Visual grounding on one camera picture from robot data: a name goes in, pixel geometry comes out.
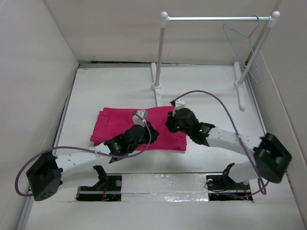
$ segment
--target metal rod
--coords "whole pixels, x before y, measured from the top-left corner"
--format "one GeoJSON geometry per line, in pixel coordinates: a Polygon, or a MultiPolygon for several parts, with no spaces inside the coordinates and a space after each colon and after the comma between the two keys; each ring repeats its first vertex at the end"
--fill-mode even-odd
{"type": "Polygon", "coordinates": [[[162,62],[162,50],[163,50],[163,43],[164,43],[164,34],[165,28],[160,29],[160,39],[159,39],[159,50],[158,50],[158,62],[157,62],[157,69],[155,72],[155,81],[154,86],[160,87],[160,73],[161,73],[161,62],[162,62]]]}
{"type": "MultiPolygon", "coordinates": [[[[258,19],[255,16],[251,17],[168,17],[169,21],[223,21],[223,22],[257,22],[258,19]]],[[[268,17],[259,17],[260,22],[267,22],[270,20],[268,17]]]]}
{"type": "MultiPolygon", "coordinates": [[[[271,27],[267,27],[266,30],[265,30],[265,32],[264,32],[263,35],[261,36],[261,39],[260,39],[260,41],[258,42],[258,44],[257,44],[257,46],[256,46],[256,48],[255,48],[255,50],[254,50],[255,57],[256,57],[257,54],[259,53],[259,51],[260,51],[260,49],[261,49],[261,47],[262,47],[262,45],[263,45],[265,39],[268,37],[270,30],[271,30],[271,27]]],[[[248,61],[248,64],[246,65],[245,70],[243,71],[243,73],[242,73],[240,79],[239,79],[238,82],[237,82],[238,85],[242,85],[242,84],[243,84],[244,79],[245,79],[245,77],[246,77],[246,75],[247,75],[247,73],[248,73],[248,70],[250,69],[250,67],[251,67],[251,65],[253,64],[253,62],[254,62],[254,56],[252,55],[251,58],[250,58],[249,61],[248,61]]]]}

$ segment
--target pink cloth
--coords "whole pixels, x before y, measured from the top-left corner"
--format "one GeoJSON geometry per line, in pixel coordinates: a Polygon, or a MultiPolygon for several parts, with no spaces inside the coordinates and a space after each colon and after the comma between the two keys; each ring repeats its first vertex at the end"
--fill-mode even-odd
{"type": "MultiPolygon", "coordinates": [[[[185,151],[187,149],[186,135],[182,132],[170,133],[165,126],[167,113],[173,111],[173,109],[172,106],[146,109],[148,111],[146,120],[160,133],[157,141],[151,144],[148,150],[185,151]]],[[[103,111],[99,112],[90,141],[94,142],[94,146],[96,146],[119,134],[123,134],[134,125],[132,113],[137,112],[137,110],[104,108],[103,111]]],[[[138,150],[144,149],[145,146],[140,146],[138,150]]]]}

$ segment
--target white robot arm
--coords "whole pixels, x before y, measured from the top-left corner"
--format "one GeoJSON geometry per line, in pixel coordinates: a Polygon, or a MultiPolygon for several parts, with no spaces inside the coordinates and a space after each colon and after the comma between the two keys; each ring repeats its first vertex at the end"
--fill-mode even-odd
{"type": "MultiPolygon", "coordinates": [[[[240,135],[246,147],[244,150],[236,133],[223,130],[212,124],[199,122],[194,113],[185,108],[182,99],[178,99],[172,104],[175,108],[173,112],[168,113],[166,122],[170,132],[181,131],[199,145],[219,147],[243,155],[249,154],[264,179],[280,183],[292,156],[276,136],[269,133],[264,137],[240,135]]],[[[236,183],[258,178],[250,161],[241,164],[231,163],[223,174],[236,183]]]]}

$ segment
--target white ball finial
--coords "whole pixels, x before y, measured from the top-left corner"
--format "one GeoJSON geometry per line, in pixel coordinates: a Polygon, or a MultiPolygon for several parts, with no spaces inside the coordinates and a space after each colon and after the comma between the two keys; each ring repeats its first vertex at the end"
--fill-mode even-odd
{"type": "Polygon", "coordinates": [[[278,18],[280,16],[280,12],[279,11],[274,11],[271,15],[272,18],[278,18]]]}
{"type": "Polygon", "coordinates": [[[163,11],[161,13],[161,18],[162,18],[161,28],[165,28],[166,27],[166,23],[168,22],[168,14],[165,11],[163,11]]]}
{"type": "Polygon", "coordinates": [[[161,18],[167,18],[167,17],[168,17],[167,12],[163,11],[163,12],[161,13],[161,18]]]}

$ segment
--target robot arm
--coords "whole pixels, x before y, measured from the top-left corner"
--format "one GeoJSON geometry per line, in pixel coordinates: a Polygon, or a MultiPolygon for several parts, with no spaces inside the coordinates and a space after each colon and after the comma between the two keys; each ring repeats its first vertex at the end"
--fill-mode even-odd
{"type": "MultiPolygon", "coordinates": [[[[149,132],[144,124],[147,111],[141,110],[137,114],[142,120],[136,115],[133,116],[134,125],[124,134],[118,135],[91,150],[98,153],[109,152],[110,155],[123,157],[134,152],[140,145],[148,144],[149,132]]],[[[150,144],[155,143],[159,132],[154,130],[150,122],[146,122],[146,124],[152,136],[150,144]]],[[[98,172],[99,178],[99,182],[94,186],[101,189],[108,180],[107,174],[101,166],[107,163],[106,160],[99,154],[84,151],[59,156],[53,156],[52,152],[41,155],[26,173],[34,200],[41,201],[51,197],[63,184],[62,180],[65,177],[93,166],[98,172]]],[[[119,160],[119,158],[111,158],[109,163],[119,160]]]]}
{"type": "MultiPolygon", "coordinates": [[[[173,105],[175,109],[168,113],[165,124],[170,132],[181,131],[196,144],[219,147],[246,155],[236,133],[220,129],[213,124],[199,122],[194,113],[185,108],[185,103],[181,99],[173,102],[173,105]]],[[[280,183],[292,156],[277,137],[269,133],[261,138],[246,135],[240,137],[261,176],[270,182],[280,183]]],[[[250,162],[229,164],[224,173],[237,183],[257,178],[250,162]]]]}

